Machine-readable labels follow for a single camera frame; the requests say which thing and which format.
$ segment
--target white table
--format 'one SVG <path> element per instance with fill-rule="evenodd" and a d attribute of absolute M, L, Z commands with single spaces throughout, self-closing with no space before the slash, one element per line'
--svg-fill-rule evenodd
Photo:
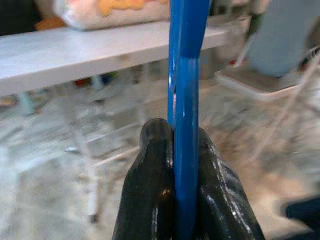
<path fill-rule="evenodd" d="M 169 22 L 78 31 L 69 27 L 0 37 L 0 97 L 117 71 L 168 57 Z M 207 27 L 202 49 L 227 30 Z"/>

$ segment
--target concrete floor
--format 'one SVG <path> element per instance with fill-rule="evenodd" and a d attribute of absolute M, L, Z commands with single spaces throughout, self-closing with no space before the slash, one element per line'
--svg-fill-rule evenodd
<path fill-rule="evenodd" d="M 287 99 L 261 103 L 211 81 L 201 82 L 200 125 L 238 173 L 267 239 L 305 231 L 303 225 L 282 217 L 281 204 L 319 193 L 320 79 L 314 78 L 254 162 L 248 159 Z M 166 91 L 166 81 L 156 80 L 148 94 L 140 92 L 147 98 L 143 104 L 147 118 L 166 117 Z M 131 102 L 128 95 L 121 98 Z M 93 106 L 85 102 L 77 112 L 86 119 L 81 128 L 88 139 L 138 119 L 133 106 L 107 117 L 102 114 L 92 124 Z M 0 125 L 0 239 L 111 239 L 123 181 L 136 154 L 98 169 L 99 222 L 90 224 L 86 162 L 81 155 L 64 151 L 72 140 L 58 99 L 29 117 L 21 115 L 19 106 L 3 108 Z M 100 146 L 109 153 L 96 161 L 136 146 L 140 128 L 105 139 Z"/>

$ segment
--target bag of food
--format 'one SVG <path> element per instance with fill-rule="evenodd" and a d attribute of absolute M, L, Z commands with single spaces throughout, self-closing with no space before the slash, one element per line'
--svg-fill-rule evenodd
<path fill-rule="evenodd" d="M 77 29 L 100 29 L 169 18 L 169 0 L 55 0 L 55 14 Z"/>

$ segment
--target table leg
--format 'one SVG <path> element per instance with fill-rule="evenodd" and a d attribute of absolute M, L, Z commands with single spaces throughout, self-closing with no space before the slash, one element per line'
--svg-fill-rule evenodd
<path fill-rule="evenodd" d="M 36 109 L 28 92 L 18 94 L 18 98 L 23 107 L 24 114 L 31 115 L 35 113 Z"/>
<path fill-rule="evenodd" d="M 91 77 L 92 85 L 96 90 L 100 90 L 104 88 L 104 82 L 100 75 L 94 75 Z"/>

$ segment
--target chair leg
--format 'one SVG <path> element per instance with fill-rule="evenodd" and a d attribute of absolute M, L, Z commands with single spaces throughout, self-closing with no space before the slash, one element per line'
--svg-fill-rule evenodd
<path fill-rule="evenodd" d="M 296 102 L 297 97 L 302 92 L 302 90 L 305 88 L 307 83 L 309 82 L 312 74 L 317 70 L 318 64 L 320 62 L 320 53 L 313 59 L 313 62 L 309 66 L 309 68 L 304 73 L 300 84 L 297 86 L 296 90 L 289 96 L 289 99 L 286 103 L 286 105 L 283 107 L 281 112 L 276 116 L 276 119 L 273 121 L 270 128 L 268 128 L 268 131 L 265 133 L 265 136 L 263 138 L 263 141 L 258 144 L 256 151 L 253 152 L 253 155 L 251 158 L 247 161 L 248 163 L 253 162 L 256 160 L 260 154 L 265 149 L 265 146 L 270 142 L 272 136 L 274 135 L 275 131 L 283 121 L 283 119 L 287 116 L 290 108 L 294 105 Z"/>
<path fill-rule="evenodd" d="M 74 103 L 70 98 L 69 87 L 64 84 L 62 87 L 64 97 L 60 99 L 60 109 L 62 110 L 65 123 L 72 135 L 74 143 L 77 145 L 78 151 L 84 157 L 89 177 L 89 198 L 88 198 L 88 217 L 91 223 L 98 220 L 98 178 L 96 173 L 95 161 L 91 157 L 89 147 L 81 130 L 76 127 L 76 117 L 74 113 Z"/>

